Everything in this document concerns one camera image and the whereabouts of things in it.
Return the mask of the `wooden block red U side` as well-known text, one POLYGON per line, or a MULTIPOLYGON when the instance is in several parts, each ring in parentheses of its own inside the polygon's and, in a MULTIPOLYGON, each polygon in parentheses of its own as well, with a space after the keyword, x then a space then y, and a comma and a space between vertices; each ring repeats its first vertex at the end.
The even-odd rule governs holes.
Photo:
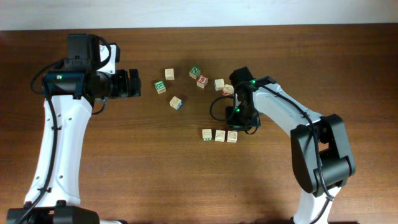
POLYGON ((227 141, 236 143, 238 140, 238 132, 237 131, 228 131, 227 133, 227 141))

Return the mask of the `green letter N block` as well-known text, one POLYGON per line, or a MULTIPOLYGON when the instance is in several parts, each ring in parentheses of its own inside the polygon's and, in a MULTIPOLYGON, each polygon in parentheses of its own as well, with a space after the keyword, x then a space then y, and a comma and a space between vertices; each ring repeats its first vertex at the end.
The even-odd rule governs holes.
POLYGON ((194 79, 197 79, 200 76, 200 74, 201 74, 201 69, 196 66, 192 67, 191 70, 189 71, 189 76, 194 79))

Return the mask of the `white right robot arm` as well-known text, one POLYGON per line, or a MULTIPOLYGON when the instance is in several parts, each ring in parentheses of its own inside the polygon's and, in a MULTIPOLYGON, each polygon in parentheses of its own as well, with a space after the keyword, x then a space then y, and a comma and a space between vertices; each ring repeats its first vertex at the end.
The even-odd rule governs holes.
POLYGON ((229 80, 234 88, 234 103, 226 108, 230 130, 254 134, 263 114, 290 138, 293 173, 302 189, 290 221, 327 223, 334 198, 356 172, 342 118, 306 108, 273 78, 254 78, 247 67, 234 70, 229 80))

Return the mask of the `wooden block blue side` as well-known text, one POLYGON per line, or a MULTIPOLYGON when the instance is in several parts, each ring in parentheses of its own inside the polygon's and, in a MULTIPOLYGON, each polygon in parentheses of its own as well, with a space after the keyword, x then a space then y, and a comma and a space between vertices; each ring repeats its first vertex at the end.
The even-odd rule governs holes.
POLYGON ((223 79, 216 79, 215 80, 215 90, 222 91, 224 89, 224 80, 223 79))

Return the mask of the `wooden block number 5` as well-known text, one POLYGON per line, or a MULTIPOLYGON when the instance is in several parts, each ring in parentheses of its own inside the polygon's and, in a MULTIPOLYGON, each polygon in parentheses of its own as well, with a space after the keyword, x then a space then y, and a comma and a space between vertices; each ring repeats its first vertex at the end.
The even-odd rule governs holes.
POLYGON ((165 69, 165 79, 166 80, 175 80, 174 69, 172 69, 172 68, 165 69))

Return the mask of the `wooden letter I block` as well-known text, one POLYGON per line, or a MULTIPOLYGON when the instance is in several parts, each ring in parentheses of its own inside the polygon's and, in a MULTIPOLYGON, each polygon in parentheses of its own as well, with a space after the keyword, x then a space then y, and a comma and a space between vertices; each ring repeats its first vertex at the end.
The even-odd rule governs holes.
POLYGON ((204 141, 211 141, 213 139, 212 129, 203 129, 202 130, 202 139, 204 141))

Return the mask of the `red number 6 block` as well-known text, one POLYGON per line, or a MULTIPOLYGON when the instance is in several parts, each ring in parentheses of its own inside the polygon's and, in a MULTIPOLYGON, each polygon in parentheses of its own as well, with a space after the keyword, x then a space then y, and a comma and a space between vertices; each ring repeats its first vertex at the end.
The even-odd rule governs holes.
POLYGON ((197 79, 197 86, 200 88, 205 88, 208 83, 208 78, 206 76, 200 75, 197 79))

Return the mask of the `wooden block green V side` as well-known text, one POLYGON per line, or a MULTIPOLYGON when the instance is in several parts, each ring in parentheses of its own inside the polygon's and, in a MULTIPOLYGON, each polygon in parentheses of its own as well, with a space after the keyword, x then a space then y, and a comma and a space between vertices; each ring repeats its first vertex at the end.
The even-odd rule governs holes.
POLYGON ((224 142, 226 137, 226 131, 224 130, 216 130, 215 132, 215 141, 224 142))

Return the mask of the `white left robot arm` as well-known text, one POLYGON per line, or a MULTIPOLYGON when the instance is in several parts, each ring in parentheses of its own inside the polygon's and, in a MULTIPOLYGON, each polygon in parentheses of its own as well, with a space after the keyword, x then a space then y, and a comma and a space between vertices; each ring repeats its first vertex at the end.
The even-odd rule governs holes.
POLYGON ((7 223, 102 223, 80 207, 79 172, 83 138, 95 102, 138 97, 136 69, 117 70, 120 48, 94 34, 70 34, 68 55, 43 68, 45 124, 34 179, 21 208, 7 223))

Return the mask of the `green letter B block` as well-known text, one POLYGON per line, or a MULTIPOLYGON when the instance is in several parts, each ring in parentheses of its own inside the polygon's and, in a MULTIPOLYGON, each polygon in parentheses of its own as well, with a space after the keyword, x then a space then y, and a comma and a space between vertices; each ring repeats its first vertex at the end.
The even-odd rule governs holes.
POLYGON ((154 86, 158 94, 161 94, 166 91, 166 86, 163 81, 155 82, 154 86))

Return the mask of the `wooden letter J block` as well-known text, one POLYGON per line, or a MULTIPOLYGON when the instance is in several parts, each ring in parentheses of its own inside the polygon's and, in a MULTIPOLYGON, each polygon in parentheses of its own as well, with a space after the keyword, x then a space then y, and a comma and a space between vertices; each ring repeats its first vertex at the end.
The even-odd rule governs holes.
POLYGON ((169 102, 169 105, 175 110, 179 110, 182 104, 183 104, 182 100, 176 96, 174 96, 169 102))

